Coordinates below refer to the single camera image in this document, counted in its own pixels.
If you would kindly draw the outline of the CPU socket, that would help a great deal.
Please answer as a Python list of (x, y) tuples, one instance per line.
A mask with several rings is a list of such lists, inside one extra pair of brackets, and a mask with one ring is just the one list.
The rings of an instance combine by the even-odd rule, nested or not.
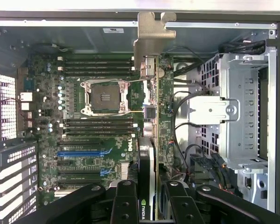
[(122, 79), (87, 80), (84, 88), (83, 115), (89, 117), (122, 116), (131, 112), (127, 98), (130, 83)]

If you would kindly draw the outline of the silver ethernet port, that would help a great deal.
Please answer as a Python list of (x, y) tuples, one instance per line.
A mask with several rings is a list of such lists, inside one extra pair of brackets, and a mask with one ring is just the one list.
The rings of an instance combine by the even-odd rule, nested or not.
[(21, 102), (32, 102), (34, 100), (33, 92), (21, 92), (20, 93), (20, 101)]

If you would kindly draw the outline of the blue serial port connector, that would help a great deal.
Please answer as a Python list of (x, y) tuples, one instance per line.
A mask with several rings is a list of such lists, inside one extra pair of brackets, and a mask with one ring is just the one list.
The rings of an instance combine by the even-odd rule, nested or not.
[(34, 91), (35, 90), (35, 81), (33, 78), (26, 77), (23, 81), (23, 88), (25, 91)]

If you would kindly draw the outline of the white PCI expansion slot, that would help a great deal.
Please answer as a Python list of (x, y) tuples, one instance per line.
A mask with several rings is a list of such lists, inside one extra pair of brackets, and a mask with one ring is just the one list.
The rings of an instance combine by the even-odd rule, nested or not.
[(54, 197), (64, 197), (74, 191), (75, 189), (58, 189), (54, 192)]

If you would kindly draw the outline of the small white label sticker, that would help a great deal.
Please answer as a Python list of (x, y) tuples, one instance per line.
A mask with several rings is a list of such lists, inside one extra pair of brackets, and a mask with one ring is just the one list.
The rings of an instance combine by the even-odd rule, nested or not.
[(123, 28), (103, 28), (105, 34), (123, 34)]

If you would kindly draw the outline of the black grey PC case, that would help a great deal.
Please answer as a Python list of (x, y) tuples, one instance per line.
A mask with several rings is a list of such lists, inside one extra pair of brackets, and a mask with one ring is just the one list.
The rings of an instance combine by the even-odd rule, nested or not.
[[(18, 126), (19, 68), (34, 53), (127, 54), (134, 60), (133, 43), (138, 37), (140, 12), (0, 11), (0, 224), (14, 224), (44, 207), (36, 201), (35, 143), (24, 140)], [(280, 15), (175, 14), (176, 20), (167, 22), (166, 28), (174, 30), (176, 37), (160, 55), (174, 59), (174, 90), (172, 137), (160, 151), (159, 165), (168, 168), (171, 180), (194, 188), (190, 183), (190, 156), (211, 156), (202, 146), (201, 126), (189, 122), (189, 100), (210, 94), (199, 78), (201, 67), (220, 54), (262, 55), (275, 50), (276, 149), (269, 177), (275, 187), (274, 213), (280, 216)], [(103, 28), (123, 28), (124, 33), (105, 34)], [(228, 173), (235, 195), (243, 199), (237, 174), (230, 168)], [(158, 184), (157, 220), (139, 219), (139, 224), (174, 224), (160, 212), (159, 175)]]

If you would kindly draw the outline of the small silver disk bay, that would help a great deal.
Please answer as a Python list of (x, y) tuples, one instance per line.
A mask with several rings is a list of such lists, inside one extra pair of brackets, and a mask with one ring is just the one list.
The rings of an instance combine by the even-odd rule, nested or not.
[(239, 160), (234, 172), (237, 174), (238, 189), (245, 200), (275, 212), (275, 187), (266, 161)]

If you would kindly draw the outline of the silver metal bracket plate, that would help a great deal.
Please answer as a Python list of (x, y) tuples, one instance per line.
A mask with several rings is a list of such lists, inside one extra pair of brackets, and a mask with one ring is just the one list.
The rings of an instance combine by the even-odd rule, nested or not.
[(189, 100), (189, 122), (196, 125), (219, 125), (239, 119), (238, 101), (219, 96), (196, 96)]

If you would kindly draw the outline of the green motherboard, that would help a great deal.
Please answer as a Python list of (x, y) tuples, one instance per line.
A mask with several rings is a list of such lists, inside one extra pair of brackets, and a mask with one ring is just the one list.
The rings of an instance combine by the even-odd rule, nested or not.
[[(37, 178), (36, 201), (37, 205), (45, 206), (59, 199), (54, 197), (54, 192), (58, 189), (79, 189), (83, 185), (58, 185), (59, 180), (81, 180), (81, 179), (100, 179), (101, 185), (107, 187), (112, 181), (121, 180), (121, 163), (137, 162), (138, 160), (138, 138), (143, 136), (144, 124), (144, 90), (143, 82), (140, 79), (140, 72), (133, 72), (129, 77), (65, 77), (60, 74), (57, 67), (59, 63), (58, 56), (65, 57), (101, 57), (101, 58), (132, 58), (127, 54), (31, 54), (25, 63), (19, 68), (19, 80), (21, 85), (18, 87), (20, 101), (24, 78), (33, 78), (35, 81), (34, 100), (32, 102), (21, 102), (19, 110), (18, 126), (24, 140), (35, 143)], [(102, 67), (119, 67), (106, 65), (86, 65)], [(171, 56), (159, 56), (159, 66), (164, 69), (165, 75), (160, 81), (160, 151), (171, 140), (172, 125), (171, 117), (173, 114), (173, 77), (174, 77), (174, 59)], [(95, 70), (83, 70), (80, 72), (89, 72)], [(129, 100), (130, 113), (122, 116), (89, 117), (81, 113), (85, 106), (84, 88), (80, 84), (87, 80), (98, 79), (122, 79), (130, 83), (127, 98)], [(76, 123), (118, 123), (132, 124), (136, 135), (133, 137), (84, 137), (84, 138), (63, 138), (64, 129), (63, 119), (83, 119), (83, 118), (133, 118), (133, 123), (122, 122), (76, 122)], [(107, 129), (127, 129), (122, 127), (111, 127)], [(58, 141), (75, 140), (100, 140), (101, 145), (83, 145), (83, 146), (59, 146)], [(58, 157), (58, 152), (101, 152), (103, 156), (95, 157)], [(57, 166), (58, 162), (70, 161), (71, 165), (67, 167)], [(99, 172), (98, 176), (59, 176), (58, 172)]]

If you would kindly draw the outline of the silver chipset heatsink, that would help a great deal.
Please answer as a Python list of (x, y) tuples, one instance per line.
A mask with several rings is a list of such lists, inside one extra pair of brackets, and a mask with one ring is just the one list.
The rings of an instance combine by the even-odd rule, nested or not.
[(129, 162), (121, 163), (121, 180), (127, 180), (129, 170)]

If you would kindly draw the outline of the black power connector cluster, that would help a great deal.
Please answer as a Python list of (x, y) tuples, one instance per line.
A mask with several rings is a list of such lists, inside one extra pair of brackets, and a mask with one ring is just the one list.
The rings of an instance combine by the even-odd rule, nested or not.
[(190, 156), (190, 183), (194, 188), (212, 185), (231, 194), (236, 191), (225, 161), (218, 153), (212, 153), (210, 158), (198, 154)]

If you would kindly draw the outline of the blue expansion slot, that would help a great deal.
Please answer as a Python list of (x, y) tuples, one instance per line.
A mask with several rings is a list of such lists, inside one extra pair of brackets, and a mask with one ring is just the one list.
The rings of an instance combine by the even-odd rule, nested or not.
[(103, 156), (101, 152), (86, 152), (86, 151), (76, 151), (76, 152), (58, 152), (58, 157), (95, 157), (95, 156)]

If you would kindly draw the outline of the black long expansion slot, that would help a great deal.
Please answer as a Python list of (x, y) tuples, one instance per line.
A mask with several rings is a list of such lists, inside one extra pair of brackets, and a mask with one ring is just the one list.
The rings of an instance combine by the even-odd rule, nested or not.
[(86, 172), (86, 173), (82, 173), (82, 172), (78, 172), (78, 173), (74, 173), (74, 172), (69, 172), (69, 173), (65, 173), (65, 172), (58, 172), (57, 175), (59, 176), (98, 176), (100, 177), (100, 173), (99, 172)]
[(101, 145), (100, 140), (75, 140), (75, 141), (58, 141), (59, 146), (85, 146), (85, 145)]
[(59, 180), (56, 182), (58, 185), (83, 185), (83, 184), (101, 184), (100, 179), (81, 179), (81, 180)]

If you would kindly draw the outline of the perforated silver drive cage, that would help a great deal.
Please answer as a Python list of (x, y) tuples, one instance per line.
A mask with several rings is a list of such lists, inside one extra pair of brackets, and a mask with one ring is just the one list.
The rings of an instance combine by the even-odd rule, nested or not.
[(209, 96), (238, 101), (239, 119), (200, 125), (204, 150), (218, 153), (234, 170), (239, 160), (274, 164), (276, 128), (275, 50), (262, 55), (220, 54), (201, 67), (199, 78)]

